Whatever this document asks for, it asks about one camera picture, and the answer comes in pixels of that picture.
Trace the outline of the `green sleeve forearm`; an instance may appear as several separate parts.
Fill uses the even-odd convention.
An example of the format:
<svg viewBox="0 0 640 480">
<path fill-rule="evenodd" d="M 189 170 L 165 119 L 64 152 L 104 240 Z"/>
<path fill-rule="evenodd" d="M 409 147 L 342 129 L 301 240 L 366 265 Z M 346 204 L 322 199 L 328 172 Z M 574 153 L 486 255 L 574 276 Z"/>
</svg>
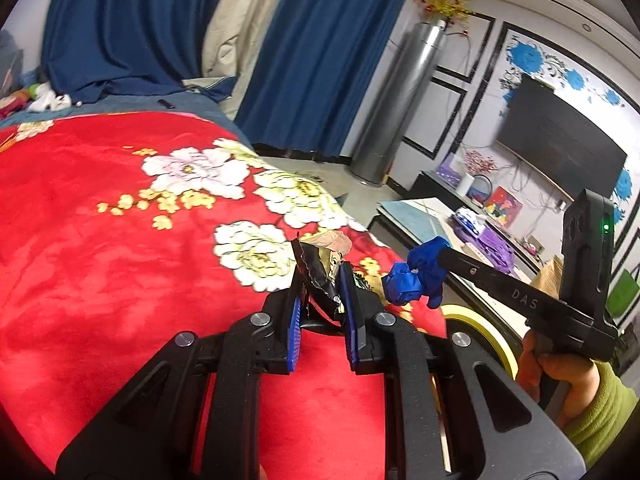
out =
<svg viewBox="0 0 640 480">
<path fill-rule="evenodd" d="M 590 469 L 613 444 L 638 403 L 608 363 L 596 363 L 600 386 L 588 408 L 564 427 L 564 434 L 578 449 Z"/>
</svg>

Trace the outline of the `right hand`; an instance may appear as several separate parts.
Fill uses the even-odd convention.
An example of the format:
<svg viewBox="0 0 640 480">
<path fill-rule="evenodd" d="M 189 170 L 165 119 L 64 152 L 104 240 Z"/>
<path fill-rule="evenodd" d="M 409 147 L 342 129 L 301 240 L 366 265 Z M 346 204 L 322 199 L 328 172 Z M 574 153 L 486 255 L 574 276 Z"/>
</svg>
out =
<svg viewBox="0 0 640 480">
<path fill-rule="evenodd" d="M 540 398 L 540 381 L 547 375 L 570 385 L 562 408 L 554 418 L 564 428 L 580 416 L 592 403 L 600 387 L 600 374 L 596 364 L 574 354 L 536 355 L 537 334 L 529 330 L 523 339 L 523 352 L 518 358 L 516 382 L 535 401 Z"/>
</svg>

